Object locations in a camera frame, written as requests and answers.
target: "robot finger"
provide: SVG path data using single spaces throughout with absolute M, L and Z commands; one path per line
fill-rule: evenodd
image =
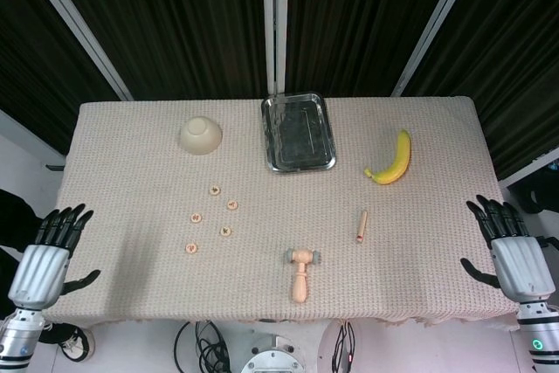
M 86 208 L 85 204 L 80 204 L 78 207 L 70 211 L 64 222 L 62 223 L 62 227 L 59 229 L 56 238 L 54 239 L 53 245 L 54 246 L 61 246 L 65 242 L 65 237 L 69 231 L 73 228 L 73 224 L 78 218 L 79 214 Z
M 79 218 L 78 221 L 75 223 L 75 225 L 72 228 L 72 231 L 68 235 L 66 235 L 66 242 L 62 246 L 64 246 L 65 249 L 70 251 L 70 258 L 73 255 L 74 249 L 76 249 L 76 246 L 78 245 L 79 237 L 81 236 L 81 231 L 84 230 L 84 228 L 86 227 L 86 223 L 89 221 L 89 219 L 92 216 L 93 216 L 93 210 L 84 213 L 83 216 Z
M 503 205 L 507 208 L 507 210 L 513 216 L 518 234 L 522 235 L 522 236 L 530 236 L 530 234 L 528 233 L 528 229 L 526 228 L 526 225 L 524 224 L 524 220 L 522 219 L 522 216 L 520 215 L 520 213 L 511 204 L 509 204 L 507 202 L 505 202 Z
M 50 229 L 52 220 L 59 214 L 58 210 L 51 211 L 46 218 L 43 219 L 41 225 L 38 228 L 37 236 L 35 237 L 35 245 L 40 245 L 42 240 L 45 238 L 45 232 Z
M 64 223 L 66 216 L 68 213 L 72 211 L 71 207 L 66 207 L 63 209 L 53 220 L 51 225 L 49 226 L 48 231 L 46 231 L 46 238 L 41 245 L 51 245 L 52 241 L 54 240 L 56 234 L 59 232 L 60 227 Z
M 478 221 L 478 224 L 480 225 L 481 234 L 483 235 L 483 238 L 486 240 L 487 246 L 491 248 L 491 241 L 495 239 L 495 232 L 493 231 L 493 227 L 491 226 L 491 224 L 487 219 L 486 213 L 484 213 L 483 210 L 477 206 L 477 204 L 472 203 L 471 201 L 466 201 L 466 205 L 468 206 L 468 209 L 470 209 L 470 211 L 473 213 L 476 220 Z
M 505 220 L 507 230 L 510 232 L 511 236 L 520 236 L 520 232 L 518 231 L 516 223 L 514 222 L 513 214 L 505 205 L 502 205 L 501 207 L 502 208 L 500 209 L 500 214 L 503 216 L 503 220 Z
M 508 229 L 507 222 L 503 217 L 504 207 L 500 203 L 497 203 L 495 200 L 490 200 L 489 205 L 493 210 L 493 222 L 495 223 L 495 226 L 497 226 L 497 230 L 500 232 L 500 235 L 503 237 L 513 236 L 513 233 Z
M 487 200 L 485 197 L 480 196 L 480 195 L 477 195 L 475 197 L 478 199 L 480 204 L 483 206 L 483 210 L 485 211 L 486 216 L 487 216 L 487 223 L 492 227 L 492 230 L 493 230 L 493 233 L 494 233 L 494 238 L 502 238 L 503 233 L 499 229 L 499 227 L 495 224 L 495 220 L 494 220 L 494 217 L 493 217 L 493 214 L 495 213 L 495 209 L 493 208 L 491 203 L 489 203 L 489 200 Z
M 97 280 L 99 274 L 101 274 L 100 270 L 93 270 L 81 280 L 68 281 L 64 283 L 60 295 L 64 296 L 65 294 L 69 294 L 71 292 L 75 292 L 76 290 L 80 290 L 81 288 L 89 286 L 91 283 Z
M 497 279 L 496 275 L 482 273 L 475 266 L 473 266 L 473 264 L 467 258 L 461 258 L 460 264 L 462 264 L 466 272 L 474 280 L 477 280 L 494 288 L 500 288 L 499 279 Z

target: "small wooden stick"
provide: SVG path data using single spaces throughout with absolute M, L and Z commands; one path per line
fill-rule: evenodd
M 357 232 L 357 242 L 360 244 L 363 242 L 363 237 L 365 236 L 365 227 L 367 226 L 367 216 L 366 210 L 361 213 L 361 223 L 359 224 L 359 231 Z

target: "hammer head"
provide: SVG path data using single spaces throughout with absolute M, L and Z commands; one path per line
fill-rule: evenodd
M 303 264 L 318 264 L 321 262 L 321 253 L 308 249 L 289 248 L 286 252 L 287 262 L 300 262 Z

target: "hammer handle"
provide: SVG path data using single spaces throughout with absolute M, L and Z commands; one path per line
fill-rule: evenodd
M 306 265 L 303 263 L 297 264 L 297 273 L 293 280 L 293 301 L 303 303 L 307 299 L 307 273 L 305 273 Z

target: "beige bowl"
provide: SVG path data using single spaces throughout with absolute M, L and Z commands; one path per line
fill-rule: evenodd
M 221 128 L 206 117 L 194 117 L 181 128 L 179 143 L 192 155 L 207 155 L 221 143 Z

